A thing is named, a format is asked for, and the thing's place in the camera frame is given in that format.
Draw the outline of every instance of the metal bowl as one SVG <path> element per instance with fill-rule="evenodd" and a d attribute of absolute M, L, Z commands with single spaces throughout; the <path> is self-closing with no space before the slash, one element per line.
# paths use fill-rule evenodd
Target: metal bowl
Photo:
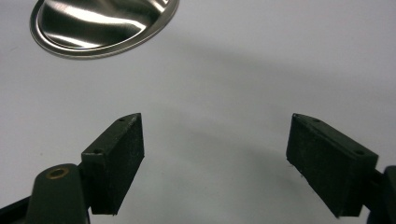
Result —
<path fill-rule="evenodd" d="M 39 0 L 30 28 L 38 45 L 56 55 L 106 57 L 156 35 L 177 5 L 178 0 Z"/>

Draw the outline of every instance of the white table surface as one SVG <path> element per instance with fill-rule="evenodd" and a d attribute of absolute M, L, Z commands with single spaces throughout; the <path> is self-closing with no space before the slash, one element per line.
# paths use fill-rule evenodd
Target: white table surface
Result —
<path fill-rule="evenodd" d="M 192 1 L 136 49 L 74 61 L 30 35 L 35 1 L 0 2 L 0 207 L 141 112 L 146 158 L 100 223 L 336 219 L 286 161 L 292 113 L 396 164 L 395 1 Z"/>

